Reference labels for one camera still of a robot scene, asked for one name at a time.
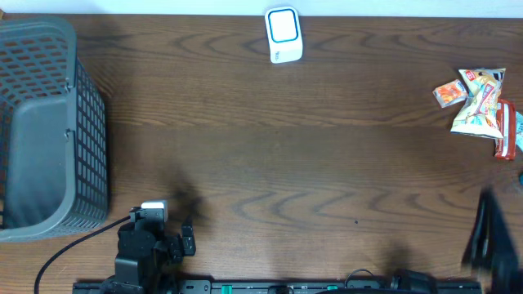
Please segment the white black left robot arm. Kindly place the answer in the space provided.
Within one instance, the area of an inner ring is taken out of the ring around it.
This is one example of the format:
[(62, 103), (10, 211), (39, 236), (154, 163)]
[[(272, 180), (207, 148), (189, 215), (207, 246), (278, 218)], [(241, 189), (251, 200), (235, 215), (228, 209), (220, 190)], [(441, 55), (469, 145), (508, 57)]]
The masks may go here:
[(100, 293), (179, 292), (168, 269), (179, 265), (186, 256), (195, 255), (193, 221), (188, 216), (179, 234), (167, 235), (166, 215), (163, 207), (136, 207), (130, 211), (130, 222), (118, 230), (114, 275), (102, 283)]

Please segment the pale green wipes pack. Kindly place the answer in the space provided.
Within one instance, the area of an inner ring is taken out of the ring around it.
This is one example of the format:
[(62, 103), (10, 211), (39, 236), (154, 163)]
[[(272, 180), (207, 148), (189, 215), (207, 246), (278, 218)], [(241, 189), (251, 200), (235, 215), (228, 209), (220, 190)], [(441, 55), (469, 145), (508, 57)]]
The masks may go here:
[(516, 146), (523, 151), (523, 115), (516, 112)]

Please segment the red orange chocolate bar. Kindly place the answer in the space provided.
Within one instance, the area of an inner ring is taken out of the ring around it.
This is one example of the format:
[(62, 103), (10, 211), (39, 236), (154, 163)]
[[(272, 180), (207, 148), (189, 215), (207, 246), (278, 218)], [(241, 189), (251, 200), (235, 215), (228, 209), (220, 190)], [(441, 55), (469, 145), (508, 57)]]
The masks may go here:
[(495, 141), (494, 156), (498, 159), (514, 160), (516, 157), (516, 109), (507, 100), (499, 99), (496, 113), (501, 139)]

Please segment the small orange snack packet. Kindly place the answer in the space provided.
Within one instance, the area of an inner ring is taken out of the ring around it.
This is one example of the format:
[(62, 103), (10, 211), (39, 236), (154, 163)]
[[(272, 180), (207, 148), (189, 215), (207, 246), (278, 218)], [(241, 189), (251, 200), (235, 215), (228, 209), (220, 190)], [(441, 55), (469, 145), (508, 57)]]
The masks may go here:
[(432, 94), (441, 108), (465, 101), (468, 98), (467, 89), (458, 79), (437, 87)]

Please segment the yellow white chips bag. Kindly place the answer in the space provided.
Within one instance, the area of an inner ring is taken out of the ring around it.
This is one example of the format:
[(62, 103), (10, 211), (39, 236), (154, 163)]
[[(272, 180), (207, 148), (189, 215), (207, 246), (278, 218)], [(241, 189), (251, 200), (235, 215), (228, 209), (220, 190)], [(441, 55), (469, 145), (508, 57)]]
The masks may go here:
[(506, 69), (460, 69), (469, 96), (455, 117), (451, 133), (489, 139), (503, 137), (496, 120)]

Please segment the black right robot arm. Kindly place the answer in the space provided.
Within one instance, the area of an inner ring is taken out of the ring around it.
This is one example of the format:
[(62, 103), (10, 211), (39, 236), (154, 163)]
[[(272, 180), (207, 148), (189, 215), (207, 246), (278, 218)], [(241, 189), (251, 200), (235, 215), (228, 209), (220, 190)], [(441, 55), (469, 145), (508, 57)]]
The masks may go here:
[[(491, 293), (522, 294), (522, 268), (503, 211), (490, 187), (480, 193), (475, 224), (463, 253), (462, 264), (473, 270), (491, 273)], [(396, 272), (391, 279), (390, 289), (398, 293), (417, 294), (483, 292), (478, 282), (438, 281), (410, 270)]]

